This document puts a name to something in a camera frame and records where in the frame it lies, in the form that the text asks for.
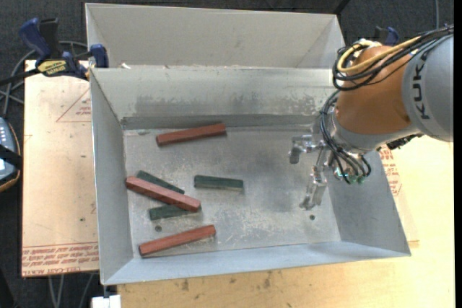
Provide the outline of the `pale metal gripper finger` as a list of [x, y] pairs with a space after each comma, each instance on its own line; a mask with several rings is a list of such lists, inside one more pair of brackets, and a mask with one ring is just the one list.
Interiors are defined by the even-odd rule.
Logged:
[[317, 177], [314, 180], [314, 186], [315, 189], [313, 191], [313, 203], [316, 206], [321, 205], [323, 195], [325, 193], [325, 190], [327, 188], [327, 180], [325, 180], [323, 177]]
[[299, 207], [303, 210], [311, 210], [316, 206], [315, 202], [315, 195], [318, 189], [318, 182], [315, 179], [314, 175], [310, 176], [310, 180], [308, 181], [305, 196], [301, 200]]

